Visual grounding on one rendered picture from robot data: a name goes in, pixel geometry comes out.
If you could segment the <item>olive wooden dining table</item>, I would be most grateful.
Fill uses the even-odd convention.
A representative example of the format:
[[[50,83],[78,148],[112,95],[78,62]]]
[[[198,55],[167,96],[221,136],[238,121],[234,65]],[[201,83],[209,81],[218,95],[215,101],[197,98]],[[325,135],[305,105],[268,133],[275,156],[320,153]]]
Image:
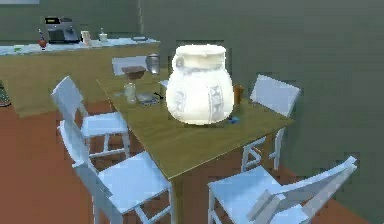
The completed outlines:
[[[293,120],[244,99],[235,109],[236,124],[226,121],[209,126],[187,125],[170,116],[166,102],[152,106],[129,104],[123,94],[124,76],[99,78],[97,83],[123,115],[130,130],[172,184],[173,221],[184,222],[183,175],[202,164],[247,145],[261,137],[266,151],[279,129]]]

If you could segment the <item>olive kitchen counter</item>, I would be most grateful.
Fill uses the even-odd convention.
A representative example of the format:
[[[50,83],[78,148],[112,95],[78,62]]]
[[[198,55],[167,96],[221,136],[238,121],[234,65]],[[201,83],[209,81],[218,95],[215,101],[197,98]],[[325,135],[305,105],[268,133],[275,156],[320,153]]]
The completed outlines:
[[[155,41],[0,56],[0,81],[6,88],[13,109],[21,117],[54,111],[56,106],[51,92],[66,76],[72,78],[88,102],[101,101],[104,94],[96,80],[114,76],[114,58],[157,53],[159,45]]]

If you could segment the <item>clear glass jar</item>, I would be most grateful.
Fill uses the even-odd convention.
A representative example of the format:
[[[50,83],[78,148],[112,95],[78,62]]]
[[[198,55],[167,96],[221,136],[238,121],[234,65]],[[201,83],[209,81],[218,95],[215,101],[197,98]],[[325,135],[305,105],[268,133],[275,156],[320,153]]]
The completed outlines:
[[[128,83],[124,85],[124,94],[128,103],[136,103],[136,86],[134,83]]]

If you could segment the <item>black and silver coffee machine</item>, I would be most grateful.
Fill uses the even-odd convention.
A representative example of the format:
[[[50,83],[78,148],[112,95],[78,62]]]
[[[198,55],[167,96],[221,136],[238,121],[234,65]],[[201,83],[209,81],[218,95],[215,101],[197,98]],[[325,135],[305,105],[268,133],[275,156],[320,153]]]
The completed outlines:
[[[80,39],[69,17],[45,17],[50,44],[75,44]]]

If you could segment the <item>dark flat dish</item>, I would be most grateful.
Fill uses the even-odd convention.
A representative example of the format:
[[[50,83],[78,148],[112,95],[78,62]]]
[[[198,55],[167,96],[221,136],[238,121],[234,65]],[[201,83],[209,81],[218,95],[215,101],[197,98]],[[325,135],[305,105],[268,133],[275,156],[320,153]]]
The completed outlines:
[[[150,93],[137,94],[136,98],[139,104],[142,106],[156,105],[159,103],[159,99],[154,94]]]

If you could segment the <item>brown bowl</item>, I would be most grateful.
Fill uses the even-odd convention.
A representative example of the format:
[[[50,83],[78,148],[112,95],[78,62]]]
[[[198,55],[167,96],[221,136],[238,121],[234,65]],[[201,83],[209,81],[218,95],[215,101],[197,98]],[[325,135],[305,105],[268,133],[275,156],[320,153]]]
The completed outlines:
[[[121,71],[127,76],[129,80],[137,80],[144,76],[146,68],[143,66],[128,66],[123,67]]]

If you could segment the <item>large white ceramic vase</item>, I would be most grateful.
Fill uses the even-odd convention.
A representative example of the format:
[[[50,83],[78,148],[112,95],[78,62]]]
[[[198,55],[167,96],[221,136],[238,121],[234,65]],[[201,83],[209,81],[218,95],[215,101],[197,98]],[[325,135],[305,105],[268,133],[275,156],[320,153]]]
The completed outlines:
[[[183,45],[172,59],[166,106],[176,120],[208,125],[229,117],[234,106],[232,79],[225,68],[226,49],[219,45]]]

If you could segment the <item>brown cup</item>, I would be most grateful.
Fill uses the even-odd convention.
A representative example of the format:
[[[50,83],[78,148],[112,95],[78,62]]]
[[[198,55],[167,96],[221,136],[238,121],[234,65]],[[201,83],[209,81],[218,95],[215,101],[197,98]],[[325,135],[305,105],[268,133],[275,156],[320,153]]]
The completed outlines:
[[[233,92],[234,92],[234,104],[239,105],[242,99],[242,94],[244,91],[244,87],[240,84],[235,84],[233,86]]]

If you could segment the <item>silver metal pot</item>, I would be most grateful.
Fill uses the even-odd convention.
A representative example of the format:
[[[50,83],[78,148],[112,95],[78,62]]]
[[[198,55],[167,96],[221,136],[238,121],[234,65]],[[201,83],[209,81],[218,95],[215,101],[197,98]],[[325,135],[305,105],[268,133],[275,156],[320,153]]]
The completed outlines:
[[[160,56],[158,54],[150,54],[146,57],[147,69],[151,74],[160,73]]]

